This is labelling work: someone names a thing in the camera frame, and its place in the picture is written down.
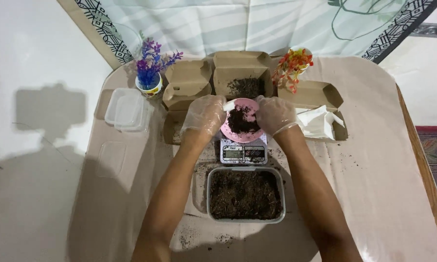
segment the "clear plastic lid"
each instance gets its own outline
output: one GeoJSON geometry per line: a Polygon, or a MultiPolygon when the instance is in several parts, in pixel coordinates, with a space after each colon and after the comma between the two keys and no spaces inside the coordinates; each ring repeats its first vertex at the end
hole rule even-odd
{"type": "Polygon", "coordinates": [[[153,106],[138,90],[117,88],[105,113],[105,122],[120,131],[146,131],[153,111],[153,106]]]}

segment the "person's left hand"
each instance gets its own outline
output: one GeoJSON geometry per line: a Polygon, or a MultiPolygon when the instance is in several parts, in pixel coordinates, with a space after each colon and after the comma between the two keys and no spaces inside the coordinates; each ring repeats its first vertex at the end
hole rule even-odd
{"type": "Polygon", "coordinates": [[[209,142],[225,123],[227,112],[223,111],[223,105],[226,101],[224,96],[213,95],[194,100],[188,109],[181,134],[184,135],[188,129],[197,130],[208,137],[209,142]]]}

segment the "digital kitchen scale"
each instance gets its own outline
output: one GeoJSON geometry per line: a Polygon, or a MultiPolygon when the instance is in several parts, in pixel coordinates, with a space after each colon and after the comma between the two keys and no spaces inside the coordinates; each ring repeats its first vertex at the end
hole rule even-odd
{"type": "Polygon", "coordinates": [[[223,164],[267,164],[267,137],[265,133],[251,142],[239,143],[220,140],[220,161],[223,164]]]}

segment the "pink saucer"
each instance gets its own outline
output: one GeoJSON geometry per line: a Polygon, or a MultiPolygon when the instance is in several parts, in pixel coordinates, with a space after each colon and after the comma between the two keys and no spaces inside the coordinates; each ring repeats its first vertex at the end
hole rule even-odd
{"type": "MultiPolygon", "coordinates": [[[[252,116],[252,114],[254,114],[257,110],[259,110],[259,105],[254,100],[248,99],[248,98],[237,98],[237,99],[235,99],[235,108],[238,106],[249,107],[251,110],[249,111],[249,113],[247,113],[247,116],[246,116],[247,120],[248,121],[255,120],[255,117],[252,116]]],[[[233,140],[235,142],[239,142],[239,143],[248,143],[248,142],[251,142],[251,141],[258,139],[264,133],[264,131],[262,129],[259,129],[259,131],[254,132],[254,133],[240,133],[240,134],[233,133],[230,130],[230,127],[228,126],[228,116],[229,115],[230,115],[230,113],[227,112],[227,120],[220,128],[222,133],[228,139],[231,139],[231,140],[233,140]]]]}

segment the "wooden table edge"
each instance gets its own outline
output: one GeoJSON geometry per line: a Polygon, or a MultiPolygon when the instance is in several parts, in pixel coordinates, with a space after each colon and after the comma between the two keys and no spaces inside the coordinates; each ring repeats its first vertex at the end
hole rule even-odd
{"type": "Polygon", "coordinates": [[[404,103],[403,96],[398,85],[396,85],[396,89],[398,91],[398,98],[400,99],[404,121],[406,122],[406,127],[408,129],[409,140],[411,140],[417,165],[419,166],[422,181],[424,182],[425,191],[427,193],[427,197],[429,198],[430,208],[432,209],[432,214],[435,218],[435,224],[437,225],[437,187],[434,182],[434,177],[430,171],[429,164],[427,163],[424,155],[424,150],[422,149],[421,142],[416,132],[416,128],[414,127],[413,121],[409,116],[408,109],[406,108],[406,104],[404,103]]]}

